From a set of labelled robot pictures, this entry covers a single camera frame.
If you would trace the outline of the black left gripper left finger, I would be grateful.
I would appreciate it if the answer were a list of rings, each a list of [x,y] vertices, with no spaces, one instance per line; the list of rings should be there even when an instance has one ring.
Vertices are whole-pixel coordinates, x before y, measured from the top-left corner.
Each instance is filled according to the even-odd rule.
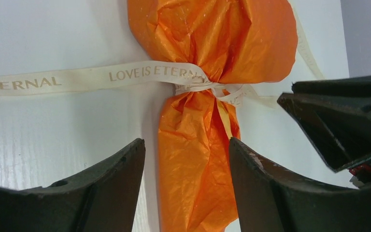
[[[137,138],[48,187],[0,187],[0,232],[129,232],[144,161],[144,140]]]

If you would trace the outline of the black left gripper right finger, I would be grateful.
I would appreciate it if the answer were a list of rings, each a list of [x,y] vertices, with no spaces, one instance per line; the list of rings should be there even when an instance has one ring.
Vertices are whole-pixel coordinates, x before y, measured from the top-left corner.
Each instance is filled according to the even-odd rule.
[[[371,183],[353,189],[307,178],[237,138],[229,162],[243,232],[371,232]]]

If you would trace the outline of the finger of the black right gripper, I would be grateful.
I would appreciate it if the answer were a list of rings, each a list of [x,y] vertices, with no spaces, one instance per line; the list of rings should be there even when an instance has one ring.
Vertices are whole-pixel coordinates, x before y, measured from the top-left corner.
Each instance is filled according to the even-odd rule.
[[[371,75],[296,82],[277,103],[332,171],[371,162]]]

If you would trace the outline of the orange wrapping paper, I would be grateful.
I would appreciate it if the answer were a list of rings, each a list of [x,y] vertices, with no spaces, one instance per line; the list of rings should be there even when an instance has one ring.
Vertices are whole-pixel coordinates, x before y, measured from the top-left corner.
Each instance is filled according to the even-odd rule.
[[[286,0],[129,0],[129,27],[153,60],[192,63],[217,85],[166,100],[158,127],[160,228],[222,232],[238,217],[229,140],[240,137],[232,84],[279,82],[295,62]]]

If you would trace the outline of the cream printed ribbon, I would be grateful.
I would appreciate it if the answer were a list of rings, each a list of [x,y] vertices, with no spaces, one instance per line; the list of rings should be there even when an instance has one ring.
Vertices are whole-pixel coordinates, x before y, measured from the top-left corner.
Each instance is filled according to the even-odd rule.
[[[87,92],[148,82],[175,85],[170,107],[267,103],[253,84],[279,82],[300,54],[324,79],[288,0],[130,0],[129,28],[149,61],[0,76],[0,96]]]

